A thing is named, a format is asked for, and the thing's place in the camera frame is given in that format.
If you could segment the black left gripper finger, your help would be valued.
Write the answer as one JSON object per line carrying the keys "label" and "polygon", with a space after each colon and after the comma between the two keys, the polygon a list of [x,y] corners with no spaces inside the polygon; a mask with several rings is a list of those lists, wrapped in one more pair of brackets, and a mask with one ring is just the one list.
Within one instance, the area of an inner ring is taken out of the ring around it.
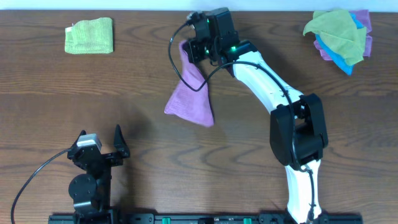
{"label": "black left gripper finger", "polygon": [[113,145],[118,152],[128,153],[128,146],[124,140],[124,137],[123,137],[123,134],[121,131],[121,127],[119,124],[117,124],[115,127]]}
{"label": "black left gripper finger", "polygon": [[83,143],[80,141],[80,138],[81,138],[82,136],[84,136],[84,135],[86,135],[86,131],[85,131],[85,130],[82,130],[82,131],[80,132],[80,134],[78,135],[76,141],[73,143],[73,149],[78,149],[79,147],[82,147],[82,146],[83,146]]}

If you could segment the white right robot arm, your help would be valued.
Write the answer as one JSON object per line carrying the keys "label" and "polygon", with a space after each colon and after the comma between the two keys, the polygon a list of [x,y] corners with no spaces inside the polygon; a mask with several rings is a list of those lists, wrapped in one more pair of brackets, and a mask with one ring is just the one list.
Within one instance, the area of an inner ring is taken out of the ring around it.
{"label": "white right robot arm", "polygon": [[240,40],[228,8],[192,12],[186,24],[195,31],[183,45],[189,61],[218,62],[219,69],[244,83],[269,112],[271,149],[287,173],[287,211],[295,223],[313,223],[322,213],[317,175],[328,145],[321,99],[291,87],[252,42]]}

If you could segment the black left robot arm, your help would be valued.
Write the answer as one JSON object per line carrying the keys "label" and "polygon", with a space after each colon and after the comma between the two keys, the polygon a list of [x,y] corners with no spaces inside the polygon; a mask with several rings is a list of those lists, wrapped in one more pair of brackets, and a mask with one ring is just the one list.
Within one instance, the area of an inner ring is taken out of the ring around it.
{"label": "black left robot arm", "polygon": [[73,178],[68,187],[75,209],[74,223],[118,222],[119,212],[110,205],[111,169],[130,157],[120,125],[115,127],[113,145],[114,152],[103,154],[98,136],[83,130],[67,152],[67,158],[85,171]]}

